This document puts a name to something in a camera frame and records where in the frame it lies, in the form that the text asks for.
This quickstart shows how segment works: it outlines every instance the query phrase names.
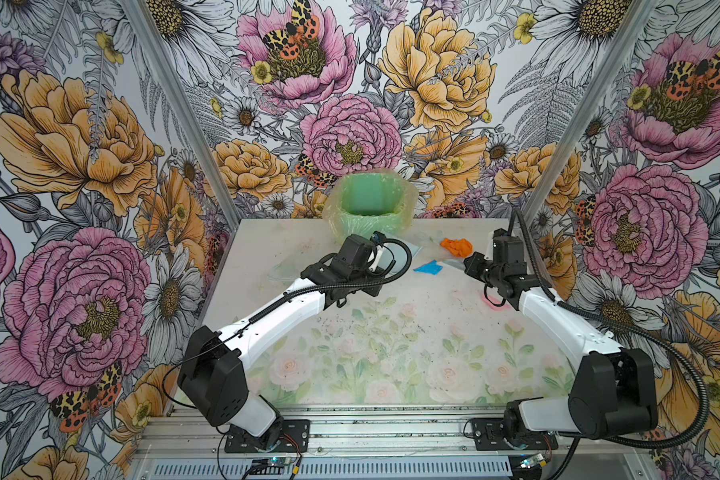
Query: daisy center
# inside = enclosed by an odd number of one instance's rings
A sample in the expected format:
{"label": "daisy center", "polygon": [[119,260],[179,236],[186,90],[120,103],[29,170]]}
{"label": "daisy center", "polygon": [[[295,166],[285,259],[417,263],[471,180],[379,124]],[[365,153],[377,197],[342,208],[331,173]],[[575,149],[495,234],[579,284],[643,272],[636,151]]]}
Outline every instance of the daisy center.
{"label": "daisy center", "polygon": [[669,87],[670,82],[661,82],[650,92],[643,108],[645,115],[667,122],[676,135],[698,127],[707,118],[717,91],[694,87],[682,100],[675,101],[666,96]]}
{"label": "daisy center", "polygon": [[618,248],[622,254],[631,254],[640,246],[640,239],[637,238],[637,234],[640,232],[640,225],[631,223],[627,217],[627,214],[619,217],[616,222],[618,228],[614,236],[611,237],[616,244],[616,248]]}
{"label": "daisy center", "polygon": [[146,0],[157,30],[163,37],[169,37],[181,30],[181,10],[173,0]]}
{"label": "daisy center", "polygon": [[326,53],[320,47],[319,41],[305,39],[306,47],[303,45],[298,49],[298,56],[293,60],[285,60],[280,57],[279,52],[270,52],[268,62],[272,68],[272,76],[280,82],[289,78],[298,78],[302,75],[320,77],[323,68],[326,66]]}
{"label": "daisy center", "polygon": [[600,131],[603,129],[603,123],[600,122],[600,120],[592,120],[589,125],[586,126],[586,130],[584,131],[584,134],[589,137],[595,137],[597,136]]}
{"label": "daisy center", "polygon": [[357,145],[352,140],[348,140],[344,145],[336,142],[335,149],[336,153],[342,156],[342,163],[344,165],[359,164],[360,160],[362,160],[362,145]]}
{"label": "daisy center", "polygon": [[77,333],[87,339],[95,333],[101,335],[102,338],[110,338],[112,330],[115,330],[117,321],[120,319],[120,309],[117,307],[117,303],[105,297],[88,303],[84,308],[88,315],[85,322],[75,327]]}
{"label": "daisy center", "polygon": [[491,160],[502,158],[507,154],[507,147],[504,145],[496,145],[488,151],[488,156]]}
{"label": "daisy center", "polygon": [[253,112],[250,110],[240,110],[237,119],[240,121],[240,125],[250,127],[253,124]]}
{"label": "daisy center", "polygon": [[160,311],[164,318],[173,318],[173,314],[179,309],[179,300],[179,282],[172,278],[163,287],[163,294],[160,296]]}
{"label": "daisy center", "polygon": [[588,0],[579,11],[579,29],[593,37],[613,33],[624,19],[632,0]]}
{"label": "daisy center", "polygon": [[624,305],[615,300],[606,300],[600,309],[603,312],[603,316],[608,320],[626,323],[628,325],[633,323],[632,317],[626,312]]}
{"label": "daisy center", "polygon": [[188,179],[190,182],[195,181],[195,175],[197,172],[195,172],[195,166],[192,165],[191,162],[187,162],[184,164],[184,178]]}

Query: orange glove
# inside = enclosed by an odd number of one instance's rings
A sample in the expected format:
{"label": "orange glove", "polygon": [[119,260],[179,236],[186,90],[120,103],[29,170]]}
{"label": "orange glove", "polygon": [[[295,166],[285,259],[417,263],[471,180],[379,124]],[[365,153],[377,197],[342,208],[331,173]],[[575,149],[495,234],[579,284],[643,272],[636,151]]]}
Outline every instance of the orange glove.
{"label": "orange glove", "polygon": [[465,239],[450,240],[448,238],[440,242],[440,246],[444,246],[452,255],[467,258],[472,254],[472,244]]}

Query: green plastic container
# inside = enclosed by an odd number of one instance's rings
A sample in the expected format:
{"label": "green plastic container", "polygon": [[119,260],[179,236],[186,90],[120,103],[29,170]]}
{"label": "green plastic container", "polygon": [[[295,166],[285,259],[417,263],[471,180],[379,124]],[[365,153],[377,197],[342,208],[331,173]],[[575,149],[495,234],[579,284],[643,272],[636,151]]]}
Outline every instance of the green plastic container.
{"label": "green plastic container", "polygon": [[371,170],[341,178],[322,217],[339,243],[352,234],[398,234],[411,225],[418,190],[392,170]]}

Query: table surface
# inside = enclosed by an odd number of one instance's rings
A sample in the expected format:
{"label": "table surface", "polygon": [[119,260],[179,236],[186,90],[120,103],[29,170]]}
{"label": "table surface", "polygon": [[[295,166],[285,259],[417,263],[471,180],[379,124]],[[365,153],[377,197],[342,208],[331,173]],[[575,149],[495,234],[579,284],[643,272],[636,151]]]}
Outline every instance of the table surface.
{"label": "table surface", "polygon": [[[442,264],[454,258],[439,245],[443,238],[465,238],[485,252],[490,233],[506,225],[413,220],[399,235],[422,247],[410,271],[378,297],[350,295],[345,307],[299,324],[246,373],[249,389],[278,406],[504,404],[565,395],[573,374],[554,342],[511,307],[490,305],[479,282]],[[324,220],[243,220],[203,324],[215,331],[249,315],[339,247]],[[437,275],[413,271],[432,260],[444,265]]]}

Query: black cable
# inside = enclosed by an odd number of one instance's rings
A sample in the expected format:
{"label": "black cable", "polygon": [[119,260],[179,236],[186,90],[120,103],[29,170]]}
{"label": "black cable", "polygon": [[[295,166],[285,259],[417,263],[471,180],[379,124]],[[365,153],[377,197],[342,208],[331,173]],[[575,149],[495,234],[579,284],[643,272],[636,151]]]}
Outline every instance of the black cable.
{"label": "black cable", "polygon": [[405,252],[405,255],[406,255],[405,265],[403,265],[402,270],[400,270],[400,271],[397,272],[396,274],[393,274],[392,276],[387,277],[387,278],[384,278],[384,279],[372,280],[372,281],[369,281],[369,282],[358,282],[358,283],[329,283],[329,284],[326,284],[326,285],[308,286],[308,287],[306,287],[306,288],[302,288],[302,289],[299,289],[299,290],[294,290],[294,291],[291,292],[291,293],[283,293],[282,296],[281,296],[277,301],[272,302],[272,303],[271,303],[270,305],[268,305],[266,308],[262,309],[262,310],[261,310],[260,312],[258,312],[257,314],[251,316],[248,325],[246,325],[245,327],[243,327],[242,330],[239,330],[238,333],[242,333],[242,331],[243,331],[245,328],[247,328],[249,325],[258,322],[259,320],[261,320],[261,319],[264,318],[265,316],[269,315],[269,313],[274,312],[275,310],[277,310],[277,309],[278,309],[282,304],[284,304],[285,302],[289,302],[289,301],[293,300],[295,297],[297,297],[297,296],[299,296],[299,295],[304,295],[305,293],[319,292],[319,291],[330,290],[330,289],[334,289],[334,288],[341,288],[341,289],[347,289],[347,288],[349,288],[349,289],[362,290],[362,289],[364,289],[364,288],[370,288],[370,287],[372,287],[372,286],[381,286],[381,285],[385,285],[385,284],[390,283],[390,282],[394,282],[395,280],[397,280],[398,278],[400,278],[401,276],[403,276],[403,274],[405,274],[405,272],[408,271],[408,268],[411,266],[411,262],[413,261],[413,255],[411,254],[411,249],[408,248],[408,245],[406,245],[405,242],[402,242],[402,241],[400,241],[400,240],[398,240],[398,239],[396,239],[396,238],[387,238],[386,240],[384,240],[383,242],[380,243],[380,245],[384,245],[384,244],[395,244],[395,245],[399,245],[401,248],[403,248],[403,251]]}
{"label": "black cable", "polygon": [[574,457],[576,447],[579,446],[579,440],[580,438],[574,438],[574,440],[570,443],[570,450],[568,450],[565,458],[563,458],[563,463],[561,463],[560,466],[557,467],[557,470],[555,470],[555,472],[549,478],[547,478],[547,480],[557,480],[561,475],[563,475],[563,472],[565,472],[565,469],[568,468],[568,464]]}
{"label": "black cable", "polygon": [[588,312],[586,310],[582,310],[579,307],[573,306],[569,303],[563,302],[562,300],[560,302],[557,302],[557,297],[550,291],[550,289],[544,284],[544,282],[541,279],[539,266],[536,263],[536,257],[533,255],[532,251],[532,244],[530,243],[530,235],[528,234],[528,225],[525,223],[525,218],[523,218],[522,213],[519,211],[519,209],[516,206],[512,207],[512,217],[518,218],[518,223],[520,224],[520,228],[523,231],[523,238],[525,242],[526,250],[528,250],[528,257],[530,258],[530,265],[534,269],[534,274],[536,274],[536,277],[539,279],[539,283],[541,284],[541,289],[544,291],[544,293],[549,297],[550,300],[552,300],[553,303],[556,303],[559,307],[564,308],[568,310],[569,312],[576,313],[577,315],[580,315],[584,317],[585,319],[592,320],[595,322],[600,322],[604,324],[605,326],[608,326],[611,329],[614,330],[622,330],[622,331],[628,331],[632,332],[635,335],[643,337],[645,340],[648,340],[649,342],[654,343],[655,345],[660,346],[664,350],[668,351],[677,361],[682,365],[682,368],[688,372],[688,374],[691,376],[691,379],[693,380],[693,383],[696,385],[696,396],[699,397],[699,409],[696,411],[696,417],[693,419],[691,424],[683,430],[682,432],[678,433],[677,435],[670,437],[670,438],[664,438],[663,440],[635,440],[633,438],[624,438],[624,437],[609,437],[605,438],[605,440],[608,440],[609,442],[619,443],[624,446],[632,447],[632,448],[672,448],[680,446],[681,444],[685,442],[690,442],[694,439],[699,433],[701,433],[701,430],[704,429],[704,425],[706,424],[707,419],[710,417],[710,394],[707,391],[706,384],[704,383],[704,379],[702,378],[699,371],[693,366],[693,364],[675,347],[673,347],[668,342],[665,342],[664,340],[657,339],[653,335],[649,334],[648,332],[643,331],[643,329],[639,328],[638,326],[629,325],[622,322],[617,322],[614,320],[611,320],[609,318],[604,317],[603,315],[599,313],[593,313]]}
{"label": "black cable", "polygon": [[216,466],[219,467],[219,473],[221,474],[222,478],[224,478],[224,480],[229,479],[226,477],[226,475],[224,475],[224,471],[221,470],[221,460],[219,458],[219,452],[221,451],[221,444],[224,441],[224,438],[230,434],[231,429],[232,426],[230,425],[226,432],[222,432],[221,430],[219,430],[219,427],[216,427],[216,431],[221,434],[221,439],[219,440],[219,447],[216,449]]}

